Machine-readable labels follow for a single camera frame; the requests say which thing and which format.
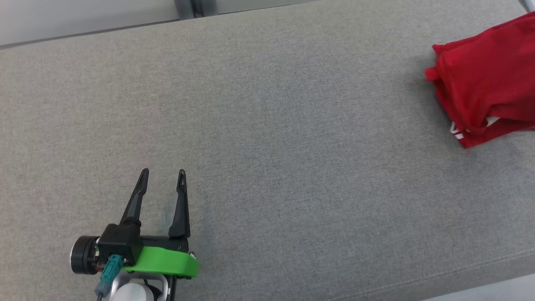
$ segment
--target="gray mat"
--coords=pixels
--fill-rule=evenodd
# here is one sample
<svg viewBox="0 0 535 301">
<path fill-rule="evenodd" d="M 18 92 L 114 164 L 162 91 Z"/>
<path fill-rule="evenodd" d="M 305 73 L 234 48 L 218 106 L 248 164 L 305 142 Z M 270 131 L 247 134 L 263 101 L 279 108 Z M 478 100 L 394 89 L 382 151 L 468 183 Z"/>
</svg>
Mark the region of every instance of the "gray mat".
<svg viewBox="0 0 535 301">
<path fill-rule="evenodd" d="M 0 51 L 0 292 L 92 300 L 68 265 L 149 167 L 188 174 L 179 300 L 419 300 L 535 272 L 535 133 L 464 150 L 431 45 L 514 1 L 319 1 Z"/>
</svg>

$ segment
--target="red cloth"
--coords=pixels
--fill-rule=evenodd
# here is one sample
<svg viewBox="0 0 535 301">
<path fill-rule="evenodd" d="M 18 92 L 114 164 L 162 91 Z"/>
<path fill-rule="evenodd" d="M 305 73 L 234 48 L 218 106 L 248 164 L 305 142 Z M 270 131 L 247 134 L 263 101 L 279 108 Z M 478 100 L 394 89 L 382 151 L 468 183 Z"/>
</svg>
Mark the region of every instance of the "red cloth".
<svg viewBox="0 0 535 301">
<path fill-rule="evenodd" d="M 425 75 L 463 147 L 535 127 L 535 12 L 433 49 Z"/>
</svg>

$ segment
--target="green bracket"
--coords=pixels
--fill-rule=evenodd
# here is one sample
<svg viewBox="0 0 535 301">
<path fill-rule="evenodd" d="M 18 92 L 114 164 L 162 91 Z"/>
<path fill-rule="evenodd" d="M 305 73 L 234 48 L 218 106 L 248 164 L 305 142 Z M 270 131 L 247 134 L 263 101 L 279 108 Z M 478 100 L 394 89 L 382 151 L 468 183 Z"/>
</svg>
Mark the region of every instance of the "green bracket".
<svg viewBox="0 0 535 301">
<path fill-rule="evenodd" d="M 179 277 L 197 277 L 198 261 L 188 253 L 161 247 L 143 247 L 133 267 L 123 267 L 127 272 L 144 272 Z"/>
</svg>

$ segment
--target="stitching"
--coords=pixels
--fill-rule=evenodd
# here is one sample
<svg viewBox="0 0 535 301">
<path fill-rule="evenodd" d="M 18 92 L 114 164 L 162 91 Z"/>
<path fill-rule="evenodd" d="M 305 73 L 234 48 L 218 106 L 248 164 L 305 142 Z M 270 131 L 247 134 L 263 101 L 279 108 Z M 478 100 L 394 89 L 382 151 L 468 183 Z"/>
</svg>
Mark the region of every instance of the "stitching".
<svg viewBox="0 0 535 301">
<path fill-rule="evenodd" d="M 458 271 L 458 272 L 454 272 L 454 273 L 451 273 L 451 274 L 448 274 L 448 275 L 443 275 L 443 276 L 440 276 L 440 277 L 431 278 L 431 279 L 427 279 L 427 280 L 420 281 L 420 282 L 416 282 L 416 283 L 405 284 L 405 285 L 402 285 L 402 286 L 400 286 L 400 287 L 390 288 L 390 289 L 386 289 L 386 290 L 382 290 L 382 291 L 376 291 L 376 292 L 372 292 L 372 293 L 370 293 L 370 294 L 366 294 L 366 295 L 356 296 L 356 297 L 353 297 L 353 298 L 350 298 L 350 299 L 346 299 L 345 301 L 356 300 L 356 299 L 359 299 L 359 298 L 362 298 L 362 297 L 366 297 L 366 296 L 371 296 L 371 295 L 379 294 L 379 293 L 382 293 L 382 292 L 385 292 L 385 291 L 390 291 L 390 290 L 400 289 L 400 288 L 403 288 L 403 287 L 409 287 L 409 286 L 411 286 L 411 285 L 417 285 L 417 284 L 421 284 L 421 283 L 424 283 L 424 282 L 427 282 L 427 281 L 432 281 L 432 280 L 436 280 L 436 279 L 440 279 L 440 278 L 444 278 L 444 277 L 453 276 L 453 275 L 456 275 L 456 274 L 460 274 L 460 273 L 467 272 L 467 271 L 469 271 L 469 270 L 478 269 L 478 268 L 482 268 L 482 267 L 486 267 L 486 266 L 491 266 L 491 265 L 493 265 L 493 264 L 498 264 L 498 263 L 500 263 L 500 262 L 505 262 L 505 261 L 509 261 L 509 260 L 513 260 L 513 259 L 518 259 L 518 258 L 522 258 L 522 257 L 526 257 L 526 256 L 534 255 L 534 254 L 535 254 L 535 252 L 532 252 L 532 253 L 529 253 L 529 254 L 524 254 L 524 255 L 520 255 L 520 256 L 516 256 L 516 257 L 508 258 L 508 259 L 503 259 L 503 260 L 500 260 L 500 261 L 491 262 L 491 263 L 486 264 L 486 265 L 482 265 L 482 266 L 473 267 L 473 268 L 469 268 L 469 269 L 466 269 L 466 270 L 461 270 L 461 271 Z"/>
<path fill-rule="evenodd" d="M 406 280 L 406 281 L 401 281 L 401 282 L 397 282 L 397 283 L 393 283 L 393 284 L 383 285 L 382 287 L 378 287 L 378 288 L 374 288 L 374 289 L 355 292 L 353 294 L 348 294 L 348 295 L 345 295 L 345 296 L 332 298 L 332 299 L 329 299 L 327 301 L 338 300 L 338 299 L 341 299 L 341 298 L 347 298 L 347 297 L 351 297 L 351 296 L 354 296 L 354 295 L 360 295 L 360 294 L 363 294 L 363 293 L 366 293 L 366 292 L 369 292 L 369 291 L 374 291 L 374 290 L 380 290 L 380 289 L 383 289 L 383 288 L 393 287 L 393 286 L 398 285 L 398 284 L 404 284 L 404 283 L 407 283 L 407 282 L 417 281 L 417 280 L 421 280 L 421 279 L 437 276 L 437 275 L 440 275 L 440 274 L 453 272 L 455 270 L 463 269 L 463 268 L 470 267 L 470 266 L 475 266 L 475 265 L 478 265 L 478 264 L 484 264 L 484 263 L 489 262 L 489 261 L 499 260 L 499 259 L 502 259 L 502 258 L 505 258 L 505 257 L 511 257 L 511 256 L 515 256 L 515 255 L 518 255 L 518 254 L 526 253 L 526 252 L 531 252 L 533 250 L 535 250 L 535 248 L 529 249 L 529 250 L 525 250 L 525 251 L 516 252 L 516 253 L 512 253 L 512 254 L 508 254 L 508 255 L 504 255 L 504 256 L 500 256 L 500 257 L 497 257 L 497 258 L 483 260 L 483 261 L 480 261 L 480 262 L 476 262 L 475 264 L 465 265 L 465 266 L 462 266 L 462 267 L 459 267 L 459 268 L 454 268 L 454 269 L 447 270 L 447 271 L 444 271 L 444 272 L 438 272 L 438 273 L 434 273 L 434 274 L 431 274 L 431 275 L 422 276 L 422 277 L 419 277 L 419 278 L 414 278 L 414 279 L 411 279 L 411 280 Z"/>
</svg>

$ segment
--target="teal connector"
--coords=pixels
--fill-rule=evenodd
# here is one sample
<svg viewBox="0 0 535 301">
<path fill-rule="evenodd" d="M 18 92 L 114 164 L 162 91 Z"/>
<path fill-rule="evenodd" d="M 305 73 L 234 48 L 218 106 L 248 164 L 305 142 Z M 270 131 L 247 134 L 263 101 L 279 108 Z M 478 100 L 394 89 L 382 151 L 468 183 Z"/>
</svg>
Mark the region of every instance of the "teal connector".
<svg viewBox="0 0 535 301">
<path fill-rule="evenodd" d="M 119 255 L 112 255 L 108 258 L 108 263 L 102 271 L 101 280 L 95 288 L 95 295 L 98 299 L 108 296 L 111 290 L 111 284 L 123 268 L 123 258 Z"/>
</svg>

